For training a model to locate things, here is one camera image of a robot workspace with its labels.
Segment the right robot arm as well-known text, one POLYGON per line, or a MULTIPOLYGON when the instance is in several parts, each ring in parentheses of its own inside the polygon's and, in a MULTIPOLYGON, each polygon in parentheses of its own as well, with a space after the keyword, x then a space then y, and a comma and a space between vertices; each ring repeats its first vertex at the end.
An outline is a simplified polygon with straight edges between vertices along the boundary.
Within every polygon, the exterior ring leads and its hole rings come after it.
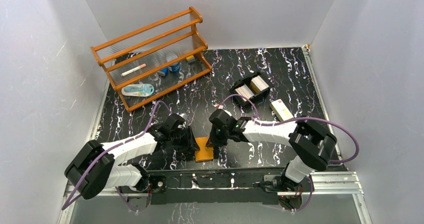
POLYGON ((314 171, 325 171, 335 150, 337 138, 323 127, 320 118, 299 117, 286 121, 261 121, 252 117, 235 119, 217 109, 209 117, 212 124, 210 147, 222 147, 234 142, 266 142, 291 147, 296 157, 285 167, 282 186, 295 191, 302 180, 314 171))

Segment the black card tray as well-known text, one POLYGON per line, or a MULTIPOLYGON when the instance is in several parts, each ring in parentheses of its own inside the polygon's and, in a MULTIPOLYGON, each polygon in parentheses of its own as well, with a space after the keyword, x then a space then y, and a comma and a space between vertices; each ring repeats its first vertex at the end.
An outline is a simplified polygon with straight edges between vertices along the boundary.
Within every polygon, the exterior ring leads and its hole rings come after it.
POLYGON ((237 94, 246 97, 255 104, 266 98, 273 87, 274 85, 264 73, 256 71, 237 80, 229 92, 231 95, 237 94))

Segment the white card stack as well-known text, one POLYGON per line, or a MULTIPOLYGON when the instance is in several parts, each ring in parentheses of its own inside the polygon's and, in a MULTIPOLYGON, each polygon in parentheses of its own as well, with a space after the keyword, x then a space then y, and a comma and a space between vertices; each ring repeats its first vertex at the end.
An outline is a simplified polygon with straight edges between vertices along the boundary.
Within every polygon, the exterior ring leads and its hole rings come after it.
POLYGON ((260 75, 253 77, 249 86, 254 94, 260 93, 270 87, 260 75))
POLYGON ((237 94, 239 94, 239 95, 241 95, 241 96, 243 96, 247 99, 250 99, 255 95, 253 93, 253 91, 246 84, 244 84, 240 87, 237 87, 234 90, 237 92, 237 94))

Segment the orange card holder wallet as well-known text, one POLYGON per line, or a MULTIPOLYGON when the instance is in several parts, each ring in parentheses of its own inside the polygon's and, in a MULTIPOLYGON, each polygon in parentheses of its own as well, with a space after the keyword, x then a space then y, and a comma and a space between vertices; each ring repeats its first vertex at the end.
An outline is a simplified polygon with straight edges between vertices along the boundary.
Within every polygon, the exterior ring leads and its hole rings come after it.
POLYGON ((196 137, 195 141, 199 147, 199 150, 196 150, 194 153, 195 161, 197 163, 212 161, 214 159, 214 148, 207 147, 207 144, 209 143, 209 137, 196 137))

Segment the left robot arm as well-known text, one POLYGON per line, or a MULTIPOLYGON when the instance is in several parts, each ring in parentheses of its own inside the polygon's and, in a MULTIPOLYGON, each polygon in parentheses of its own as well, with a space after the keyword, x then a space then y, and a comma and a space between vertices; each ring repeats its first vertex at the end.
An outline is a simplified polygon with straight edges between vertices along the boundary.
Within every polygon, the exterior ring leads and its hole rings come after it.
POLYGON ((167 149, 180 153, 200 150, 191 127, 176 113, 126 139, 104 143, 88 141, 64 175, 86 200, 105 188, 129 187, 144 192, 150 186, 151 175, 141 165, 128 161, 167 149))

